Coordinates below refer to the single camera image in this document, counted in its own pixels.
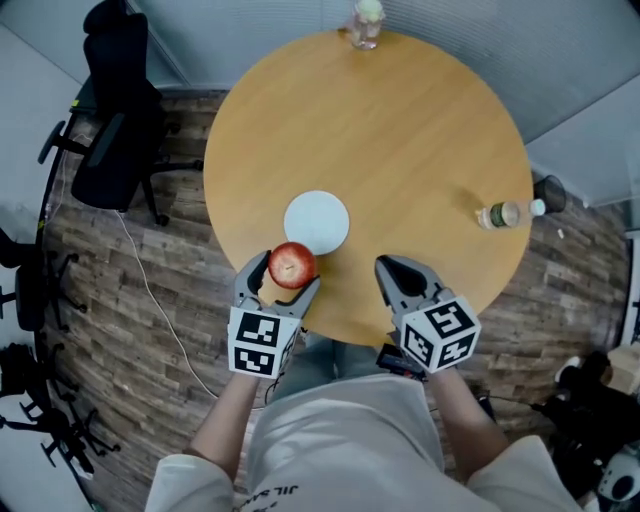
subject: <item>black office chair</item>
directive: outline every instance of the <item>black office chair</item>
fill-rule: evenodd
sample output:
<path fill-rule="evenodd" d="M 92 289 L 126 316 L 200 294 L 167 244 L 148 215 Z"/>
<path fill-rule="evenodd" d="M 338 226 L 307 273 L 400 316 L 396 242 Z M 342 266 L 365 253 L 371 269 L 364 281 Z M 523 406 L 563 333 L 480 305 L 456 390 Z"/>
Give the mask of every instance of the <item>black office chair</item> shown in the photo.
<path fill-rule="evenodd" d="M 98 117 L 116 113 L 163 114 L 162 94 L 147 80 L 148 25 L 144 14 L 126 14 L 122 0 L 105 0 L 87 15 L 84 53 L 91 71 Z"/>
<path fill-rule="evenodd" d="M 69 331 L 69 326 L 62 323 L 60 300 L 65 300 L 82 313 L 87 311 L 87 306 L 70 299 L 61 286 L 67 265 L 71 261 L 78 261 L 78 255 L 69 254 L 56 270 L 54 261 L 57 257 L 55 251 L 43 254 L 35 245 L 14 242 L 0 229 L 0 265 L 7 268 L 19 267 L 16 271 L 15 291 L 4 295 L 0 287 L 0 319 L 4 318 L 3 306 L 7 302 L 16 301 L 20 328 L 38 332 L 44 326 L 47 304 L 51 304 L 58 329 Z"/>
<path fill-rule="evenodd" d="M 147 19 L 143 14 L 123 14 L 118 0 L 106 0 L 89 13 L 85 30 L 98 116 L 105 123 L 90 147 L 62 137 L 64 122 L 58 123 L 38 162 L 44 162 L 52 146 L 84 155 L 71 194 L 96 208 L 126 211 L 142 184 L 156 224 L 165 226 L 169 217 L 158 214 L 151 176 L 180 169 L 202 171 L 203 162 L 169 163 L 160 154 L 167 134 L 177 133 L 180 125 L 165 124 L 162 95 L 146 79 Z"/>
<path fill-rule="evenodd" d="M 46 339 L 45 333 L 41 333 L 42 340 Z M 80 388 L 62 376 L 58 371 L 56 358 L 58 352 L 64 350 L 62 343 L 54 345 L 48 353 L 43 348 L 41 360 L 36 360 L 33 351 L 27 345 L 12 343 L 7 348 L 0 350 L 0 398 L 9 395 L 22 395 L 28 393 L 31 400 L 41 409 L 51 407 L 47 383 L 60 398 L 69 395 L 70 391 L 77 392 Z"/>

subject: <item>bottle cap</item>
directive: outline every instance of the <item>bottle cap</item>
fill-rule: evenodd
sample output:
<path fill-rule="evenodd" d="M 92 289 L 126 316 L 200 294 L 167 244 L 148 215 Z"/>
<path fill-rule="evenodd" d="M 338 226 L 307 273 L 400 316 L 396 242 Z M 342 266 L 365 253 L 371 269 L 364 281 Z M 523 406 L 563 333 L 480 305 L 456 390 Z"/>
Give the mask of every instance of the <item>bottle cap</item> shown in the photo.
<path fill-rule="evenodd" d="M 531 201 L 531 203 L 529 203 L 529 212 L 531 212 L 531 215 L 533 215 L 534 217 L 544 215 L 546 211 L 547 207 L 542 199 L 534 199 L 533 201 Z"/>
<path fill-rule="evenodd" d="M 358 0 L 356 10 L 366 21 L 371 23 L 384 18 L 384 9 L 380 0 Z"/>

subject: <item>white cable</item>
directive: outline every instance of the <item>white cable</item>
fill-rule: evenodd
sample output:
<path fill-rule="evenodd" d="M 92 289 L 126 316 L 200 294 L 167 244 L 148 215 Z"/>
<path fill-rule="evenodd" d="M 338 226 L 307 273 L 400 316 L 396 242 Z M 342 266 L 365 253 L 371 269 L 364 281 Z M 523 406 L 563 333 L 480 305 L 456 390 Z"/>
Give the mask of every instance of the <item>white cable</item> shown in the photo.
<path fill-rule="evenodd" d="M 73 142 L 77 142 L 80 137 L 84 137 L 89 141 L 89 143 L 91 143 L 91 141 L 93 140 L 90 137 L 87 137 L 85 134 L 79 133 L 73 138 Z M 62 155 L 62 159 L 60 160 L 60 167 L 62 167 L 62 188 L 60 189 L 60 201 L 58 201 L 58 206 L 56 206 L 56 209 L 51 214 L 51 217 L 47 219 L 44 225 L 45 229 L 49 224 L 53 222 L 53 218 L 58 213 L 58 210 L 60 210 L 60 207 L 62 206 L 62 201 L 64 201 L 64 189 L 67 185 L 67 155 L 68 154 L 69 154 L 69 151 L 65 149 L 64 154 Z"/>
<path fill-rule="evenodd" d="M 211 391 L 207 387 L 207 385 L 204 382 L 202 382 L 202 379 L 200 377 L 198 377 L 198 374 L 193 369 L 193 366 L 191 366 L 191 362 L 189 361 L 189 356 L 187 355 L 187 351 L 184 348 L 184 345 L 182 344 L 182 341 L 180 341 L 180 338 L 178 338 L 178 335 L 176 334 L 176 331 L 173 329 L 173 325 L 171 324 L 171 320 L 169 320 L 169 317 L 164 312 L 164 309 L 162 309 L 162 306 L 157 301 L 155 295 L 153 295 L 153 292 L 149 288 L 149 281 L 147 280 L 147 273 L 144 271 L 144 267 L 142 266 L 142 261 L 140 261 L 140 256 L 138 255 L 138 248 L 136 247 L 136 243 L 133 241 L 133 238 L 132 238 L 131 234 L 129 233 L 129 230 L 127 229 L 127 225 L 124 223 L 124 219 L 122 218 L 122 215 L 117 210 L 113 210 L 113 213 L 115 213 L 118 216 L 118 218 L 120 219 L 120 222 L 122 223 L 122 227 L 124 228 L 124 232 L 129 237 L 129 241 L 131 242 L 131 245 L 133 247 L 133 253 L 134 253 L 135 257 L 136 257 L 136 260 L 138 261 L 138 265 L 140 266 L 140 270 L 142 271 L 142 278 L 144 279 L 144 286 L 147 288 L 147 292 L 149 292 L 149 296 L 153 299 L 153 302 L 155 302 L 156 306 L 158 306 L 158 309 L 160 310 L 160 313 L 162 313 L 162 316 L 166 320 L 167 325 L 169 326 L 169 330 L 171 331 L 171 334 L 173 334 L 173 337 L 178 342 L 178 345 L 180 345 L 180 348 L 182 349 L 182 353 L 184 354 L 184 360 L 186 361 L 187 366 L 189 367 L 189 370 L 191 371 L 191 373 L 193 374 L 195 379 L 200 383 L 200 385 L 202 386 L 202 389 L 204 389 L 207 393 L 209 393 L 213 398 L 217 399 L 218 395 L 216 395 L 213 391 Z"/>

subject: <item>chair armrest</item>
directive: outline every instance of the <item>chair armrest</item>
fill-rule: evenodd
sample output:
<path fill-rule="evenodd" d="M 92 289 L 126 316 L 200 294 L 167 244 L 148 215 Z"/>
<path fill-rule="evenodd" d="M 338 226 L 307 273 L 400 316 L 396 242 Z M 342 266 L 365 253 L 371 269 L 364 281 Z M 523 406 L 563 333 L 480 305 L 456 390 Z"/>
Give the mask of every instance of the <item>chair armrest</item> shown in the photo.
<path fill-rule="evenodd" d="M 100 165 L 117 137 L 124 120 L 125 115 L 122 113 L 118 113 L 111 118 L 109 124 L 102 130 L 100 136 L 93 143 L 93 150 L 91 151 L 89 162 L 87 162 L 88 167 L 97 167 Z"/>
<path fill-rule="evenodd" d="M 51 148 L 56 145 L 56 140 L 58 139 L 58 137 L 60 137 L 62 128 L 64 128 L 64 121 L 60 121 L 58 124 L 56 124 L 55 128 L 49 134 L 49 137 L 47 137 L 47 140 L 44 143 L 44 146 L 42 146 L 40 154 L 38 155 L 38 163 L 40 165 L 42 165 L 47 159 L 47 156 L 49 156 L 49 151 L 51 151 Z"/>
<path fill-rule="evenodd" d="M 12 300 L 16 300 L 16 293 L 7 293 L 6 295 L 2 294 L 2 287 L 0 286 L 0 320 L 4 320 L 4 314 L 2 311 L 2 307 Z"/>

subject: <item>red apple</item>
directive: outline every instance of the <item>red apple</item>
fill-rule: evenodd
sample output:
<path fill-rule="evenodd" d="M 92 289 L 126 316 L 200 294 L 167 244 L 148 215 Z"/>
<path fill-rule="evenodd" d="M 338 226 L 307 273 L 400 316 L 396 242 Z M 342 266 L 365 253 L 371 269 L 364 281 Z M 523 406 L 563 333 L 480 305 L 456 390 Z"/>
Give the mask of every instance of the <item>red apple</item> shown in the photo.
<path fill-rule="evenodd" d="M 304 245 L 287 242 L 276 247 L 271 253 L 269 274 L 277 285 L 295 290 L 316 275 L 316 259 Z"/>

